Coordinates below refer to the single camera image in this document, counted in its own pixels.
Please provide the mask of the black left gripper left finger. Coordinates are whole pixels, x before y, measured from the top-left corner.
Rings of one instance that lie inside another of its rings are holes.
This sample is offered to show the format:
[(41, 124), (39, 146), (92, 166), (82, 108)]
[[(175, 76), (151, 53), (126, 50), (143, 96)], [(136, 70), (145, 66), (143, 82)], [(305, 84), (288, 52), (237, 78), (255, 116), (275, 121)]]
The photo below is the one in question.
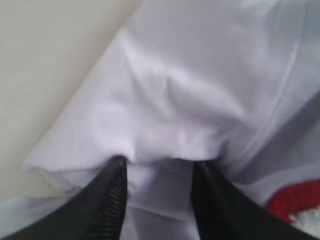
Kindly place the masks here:
[(128, 199), (127, 158), (114, 156), (66, 204), (8, 240), (118, 240)]

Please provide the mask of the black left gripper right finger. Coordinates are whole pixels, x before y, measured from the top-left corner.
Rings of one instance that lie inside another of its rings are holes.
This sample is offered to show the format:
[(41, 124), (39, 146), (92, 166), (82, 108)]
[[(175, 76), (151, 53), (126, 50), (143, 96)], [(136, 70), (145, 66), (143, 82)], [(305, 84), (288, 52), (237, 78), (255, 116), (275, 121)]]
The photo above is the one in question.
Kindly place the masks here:
[(202, 240), (313, 240), (245, 196), (212, 161), (193, 164), (191, 203)]

